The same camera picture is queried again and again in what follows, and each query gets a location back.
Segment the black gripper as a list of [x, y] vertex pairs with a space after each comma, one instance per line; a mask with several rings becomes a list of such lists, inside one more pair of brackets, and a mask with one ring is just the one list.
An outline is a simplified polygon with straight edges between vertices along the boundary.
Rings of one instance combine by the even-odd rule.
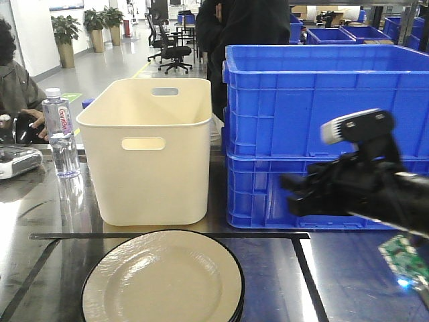
[[349, 216], [352, 205], [365, 208], [369, 198], [386, 184], [384, 175], [404, 170], [403, 163], [387, 158], [370, 160], [359, 152], [340, 155], [330, 162], [307, 167], [307, 175], [281, 174], [280, 186], [289, 191], [288, 210], [299, 217], [307, 215]]

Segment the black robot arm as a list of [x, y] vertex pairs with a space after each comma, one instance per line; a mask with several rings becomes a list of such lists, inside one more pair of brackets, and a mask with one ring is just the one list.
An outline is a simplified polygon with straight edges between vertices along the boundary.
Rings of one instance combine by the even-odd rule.
[[307, 167], [307, 174], [282, 174], [294, 215], [358, 216], [428, 237], [428, 177], [401, 162], [365, 160], [358, 153]]

